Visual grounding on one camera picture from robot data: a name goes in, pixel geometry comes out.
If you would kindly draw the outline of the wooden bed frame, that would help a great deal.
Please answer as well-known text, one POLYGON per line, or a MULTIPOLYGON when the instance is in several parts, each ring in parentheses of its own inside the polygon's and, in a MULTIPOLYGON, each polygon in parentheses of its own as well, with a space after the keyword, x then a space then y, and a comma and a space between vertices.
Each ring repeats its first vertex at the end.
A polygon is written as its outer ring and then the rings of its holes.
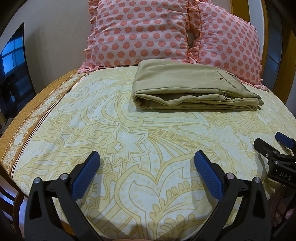
POLYGON ((56 194, 49 189, 50 183, 40 178, 33 182, 22 232, 20 213, 26 196, 1 167, 1 240, 78 240, 58 217, 53 204, 56 194))

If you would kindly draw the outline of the khaki beige pants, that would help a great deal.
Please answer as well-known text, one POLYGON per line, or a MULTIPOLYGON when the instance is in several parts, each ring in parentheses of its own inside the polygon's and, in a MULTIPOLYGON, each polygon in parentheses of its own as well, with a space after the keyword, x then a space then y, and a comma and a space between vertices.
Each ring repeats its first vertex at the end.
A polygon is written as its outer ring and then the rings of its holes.
POLYGON ((239 79, 217 67, 170 60, 144 60, 132 85, 141 109, 257 110, 264 104, 239 79))

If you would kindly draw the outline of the dark window with blue panes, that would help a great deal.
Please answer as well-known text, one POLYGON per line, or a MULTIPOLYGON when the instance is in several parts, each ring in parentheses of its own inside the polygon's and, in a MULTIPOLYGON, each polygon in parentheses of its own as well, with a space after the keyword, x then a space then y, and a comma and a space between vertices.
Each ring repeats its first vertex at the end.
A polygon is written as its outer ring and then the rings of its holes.
POLYGON ((36 92, 30 77, 22 23, 1 52, 1 112, 14 118, 36 92))

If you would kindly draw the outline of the yellow framed wall niche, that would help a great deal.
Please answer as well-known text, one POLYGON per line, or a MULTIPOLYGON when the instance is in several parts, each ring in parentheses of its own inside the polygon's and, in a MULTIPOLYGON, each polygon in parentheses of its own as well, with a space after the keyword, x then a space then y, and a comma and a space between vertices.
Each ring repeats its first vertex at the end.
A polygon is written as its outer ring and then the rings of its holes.
POLYGON ((295 79, 295 1, 230 1, 230 9, 257 28, 261 78, 286 103, 295 79))

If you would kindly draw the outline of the right pink polka-dot pillow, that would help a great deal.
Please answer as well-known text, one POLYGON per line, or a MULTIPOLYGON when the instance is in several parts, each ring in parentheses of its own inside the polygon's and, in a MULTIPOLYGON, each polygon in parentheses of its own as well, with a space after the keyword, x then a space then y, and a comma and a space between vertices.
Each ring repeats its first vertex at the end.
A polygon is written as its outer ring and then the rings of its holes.
POLYGON ((218 67, 242 83, 267 90, 262 84, 259 37, 249 22, 212 4, 189 1, 189 28, 195 39, 189 48, 193 63, 218 67))

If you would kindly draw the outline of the yellow patterned bed sheet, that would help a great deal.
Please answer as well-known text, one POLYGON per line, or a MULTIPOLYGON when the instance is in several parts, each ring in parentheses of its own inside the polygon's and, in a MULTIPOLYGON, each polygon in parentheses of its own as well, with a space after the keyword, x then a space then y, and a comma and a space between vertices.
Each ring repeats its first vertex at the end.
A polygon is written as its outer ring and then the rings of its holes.
POLYGON ((1 165, 24 194, 34 178, 56 179, 97 151, 101 166, 78 202, 94 229, 115 240, 186 240, 217 202, 196 151, 240 179, 260 177, 267 196, 280 189, 253 148, 261 138, 285 153, 275 134, 295 137, 295 117, 272 92, 251 88, 264 101, 256 111, 143 111, 132 101, 136 71, 72 70, 21 110, 1 137, 1 165))

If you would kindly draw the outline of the left pink polka-dot pillow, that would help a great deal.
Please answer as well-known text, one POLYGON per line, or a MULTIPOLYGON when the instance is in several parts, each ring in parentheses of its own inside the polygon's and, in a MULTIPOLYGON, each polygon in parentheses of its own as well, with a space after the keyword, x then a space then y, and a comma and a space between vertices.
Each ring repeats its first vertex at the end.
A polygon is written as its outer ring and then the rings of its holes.
POLYGON ((194 63, 189 1, 89 1, 91 34, 79 73, 147 59, 194 63))

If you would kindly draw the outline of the pink polka-dot pillow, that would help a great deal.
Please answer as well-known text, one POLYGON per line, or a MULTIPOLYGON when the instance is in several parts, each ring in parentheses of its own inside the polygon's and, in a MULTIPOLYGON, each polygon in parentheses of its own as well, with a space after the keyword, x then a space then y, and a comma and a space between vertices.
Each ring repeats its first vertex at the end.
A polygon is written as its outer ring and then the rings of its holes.
POLYGON ((189 1, 189 28, 195 39, 189 48, 193 63, 218 67, 242 83, 267 90, 262 84, 259 37, 249 22, 212 4, 189 1))
POLYGON ((79 73, 147 59, 194 63, 189 1, 89 1, 91 34, 79 73))

